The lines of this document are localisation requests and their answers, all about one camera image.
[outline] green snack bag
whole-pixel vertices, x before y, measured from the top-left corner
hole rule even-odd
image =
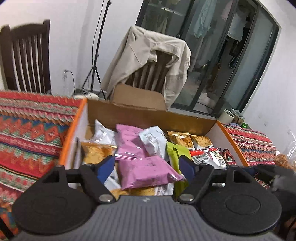
[[[167,144],[167,152],[170,157],[170,165],[175,169],[176,172],[181,174],[179,169],[179,157],[181,155],[187,156],[189,159],[191,159],[189,149],[185,146],[176,145],[171,142],[168,142]],[[177,181],[174,185],[174,193],[175,193],[175,199],[178,198],[178,196],[185,190],[186,187],[188,187],[189,184],[186,180]]]

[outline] glass sliding door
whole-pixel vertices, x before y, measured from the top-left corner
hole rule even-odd
[[[144,0],[136,25],[146,30],[179,37],[193,1]]]
[[[269,14],[259,6],[249,43],[215,107],[217,115],[225,108],[243,110],[266,67],[278,29]]]
[[[192,52],[188,78],[173,107],[192,110],[197,104],[202,89],[216,68],[236,4],[237,0],[194,2],[192,20],[184,27],[181,36]],[[215,103],[211,103],[209,98],[206,101],[209,101],[209,104],[202,106],[203,112],[210,113]]]

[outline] gold snack bag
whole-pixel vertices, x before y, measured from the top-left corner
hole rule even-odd
[[[82,142],[81,146],[86,152],[86,156],[83,159],[84,163],[98,164],[107,156],[112,156],[116,150],[116,147],[112,145],[102,145],[88,142]]]
[[[188,132],[168,131],[170,141],[176,145],[187,147],[189,150],[195,150],[193,142]]]
[[[195,135],[190,135],[190,137],[196,150],[214,147],[211,140],[207,137]]]

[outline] chair backrest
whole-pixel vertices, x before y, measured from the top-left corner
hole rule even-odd
[[[43,24],[1,29],[1,55],[9,90],[46,93],[51,89],[49,26],[50,21],[45,20]]]
[[[170,54],[156,51],[157,62],[147,62],[142,68],[134,72],[125,84],[162,93],[165,76],[168,73],[166,64],[171,59]]]

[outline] box flap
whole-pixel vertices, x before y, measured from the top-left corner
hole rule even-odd
[[[124,105],[165,110],[165,100],[161,93],[143,90],[125,84],[115,86],[111,102]]]

